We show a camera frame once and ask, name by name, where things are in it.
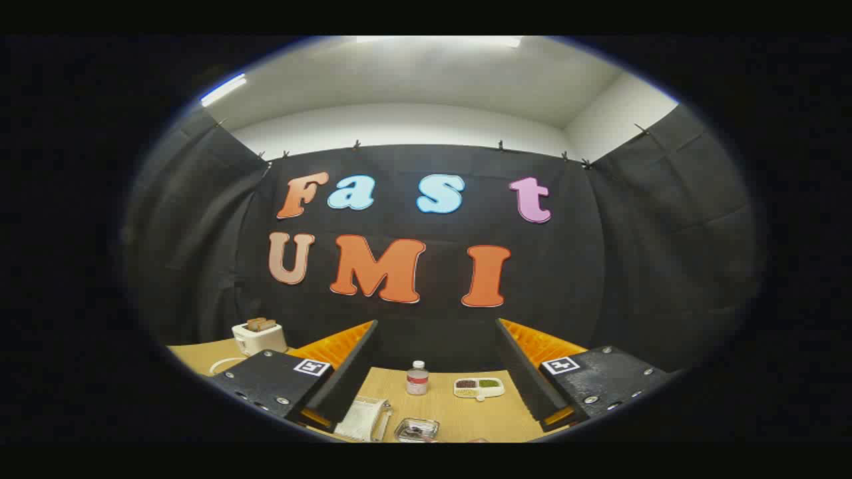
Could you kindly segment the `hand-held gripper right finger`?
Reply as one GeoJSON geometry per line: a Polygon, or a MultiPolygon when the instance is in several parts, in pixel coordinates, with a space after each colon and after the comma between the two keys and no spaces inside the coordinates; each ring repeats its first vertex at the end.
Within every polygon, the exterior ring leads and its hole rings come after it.
{"type": "Polygon", "coordinates": [[[585,349],[508,319],[495,327],[500,361],[544,432],[608,414],[672,379],[612,345],[585,349]]]}

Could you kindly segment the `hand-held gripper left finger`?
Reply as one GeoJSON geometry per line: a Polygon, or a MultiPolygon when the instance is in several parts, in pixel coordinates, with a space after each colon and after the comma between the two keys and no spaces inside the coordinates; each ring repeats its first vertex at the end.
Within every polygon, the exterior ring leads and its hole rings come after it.
{"type": "Polygon", "coordinates": [[[332,432],[373,367],[379,321],[368,321],[292,352],[264,349],[208,381],[281,420],[332,432]]]}

